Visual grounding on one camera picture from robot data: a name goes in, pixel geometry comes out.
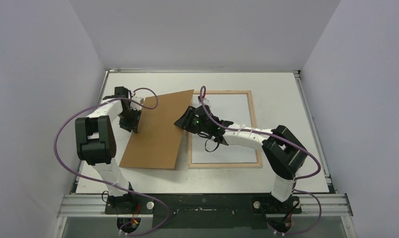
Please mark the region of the brown backing board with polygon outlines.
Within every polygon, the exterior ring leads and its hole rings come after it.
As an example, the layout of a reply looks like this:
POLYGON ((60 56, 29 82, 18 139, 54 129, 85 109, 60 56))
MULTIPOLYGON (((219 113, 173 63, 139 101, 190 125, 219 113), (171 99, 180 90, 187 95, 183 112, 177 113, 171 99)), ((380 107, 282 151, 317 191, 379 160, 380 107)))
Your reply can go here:
POLYGON ((194 90, 158 96, 158 106, 142 109, 138 133, 131 134, 120 167, 141 169, 174 169, 183 130, 174 122, 190 106, 194 90))

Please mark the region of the printed colour photo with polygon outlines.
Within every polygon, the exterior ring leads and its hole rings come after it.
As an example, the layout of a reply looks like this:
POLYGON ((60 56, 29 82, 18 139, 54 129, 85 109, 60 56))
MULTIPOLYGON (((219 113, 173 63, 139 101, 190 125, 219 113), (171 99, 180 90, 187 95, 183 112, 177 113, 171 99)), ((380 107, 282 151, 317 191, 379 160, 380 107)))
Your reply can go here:
MULTIPOLYGON (((250 113, 249 94, 209 94, 206 99, 210 101, 211 112, 222 120, 229 120, 239 125, 253 127, 254 113, 250 113)), ((207 141, 196 134, 190 134, 191 144, 190 167, 260 167, 260 152, 247 147, 236 145, 220 145, 207 141)))

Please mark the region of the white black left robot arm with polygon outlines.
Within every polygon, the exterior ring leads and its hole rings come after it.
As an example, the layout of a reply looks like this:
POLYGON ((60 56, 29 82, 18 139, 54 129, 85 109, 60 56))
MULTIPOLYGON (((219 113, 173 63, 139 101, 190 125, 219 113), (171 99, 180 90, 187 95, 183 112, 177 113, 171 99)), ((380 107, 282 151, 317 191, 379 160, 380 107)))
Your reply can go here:
POLYGON ((119 127, 137 133, 141 117, 139 105, 142 98, 134 98, 127 88, 115 87, 114 94, 103 98, 103 105, 87 117, 75 120, 77 155, 81 161, 92 166, 107 185, 107 214, 129 214, 138 208, 138 202, 131 194, 131 183, 124 178, 115 160, 117 145, 112 122, 119 119, 119 127))

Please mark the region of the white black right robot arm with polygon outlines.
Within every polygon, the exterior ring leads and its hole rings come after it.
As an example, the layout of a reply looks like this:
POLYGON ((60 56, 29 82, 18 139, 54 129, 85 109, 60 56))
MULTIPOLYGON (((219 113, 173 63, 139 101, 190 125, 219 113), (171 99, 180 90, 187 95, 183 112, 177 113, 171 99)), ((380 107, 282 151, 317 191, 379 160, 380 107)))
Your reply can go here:
POLYGON ((277 213, 289 206, 297 173, 307 154, 287 127, 279 125, 275 129, 256 129, 239 125, 219 119, 208 106, 189 106, 174 125, 217 144, 242 146, 264 153, 276 174, 269 206, 277 213))

